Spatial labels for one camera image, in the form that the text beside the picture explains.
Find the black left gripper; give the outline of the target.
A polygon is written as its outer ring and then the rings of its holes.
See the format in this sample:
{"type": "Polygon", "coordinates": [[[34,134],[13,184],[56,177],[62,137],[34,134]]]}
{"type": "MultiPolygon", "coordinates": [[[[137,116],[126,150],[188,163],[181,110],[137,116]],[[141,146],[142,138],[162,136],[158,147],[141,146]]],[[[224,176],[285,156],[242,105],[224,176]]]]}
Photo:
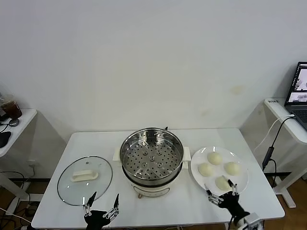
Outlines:
{"type": "Polygon", "coordinates": [[[114,219],[119,214],[119,194],[117,194],[113,207],[109,211],[92,210],[96,192],[83,204],[84,220],[87,224],[86,230],[101,230],[110,224],[110,219],[114,219]]]}

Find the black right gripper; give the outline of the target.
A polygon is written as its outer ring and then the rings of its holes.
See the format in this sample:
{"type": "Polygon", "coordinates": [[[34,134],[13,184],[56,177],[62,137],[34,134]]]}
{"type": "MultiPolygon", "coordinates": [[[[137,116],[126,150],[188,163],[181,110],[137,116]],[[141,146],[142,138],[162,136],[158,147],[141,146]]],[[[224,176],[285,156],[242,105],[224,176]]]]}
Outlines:
{"type": "Polygon", "coordinates": [[[226,208],[234,218],[244,218],[245,216],[249,215],[249,212],[245,211],[238,202],[239,194],[237,191],[237,184],[233,183],[224,175],[222,177],[231,187],[232,193],[225,193],[221,196],[217,196],[210,191],[206,184],[204,184],[205,191],[208,195],[208,200],[220,208],[226,208]]]}

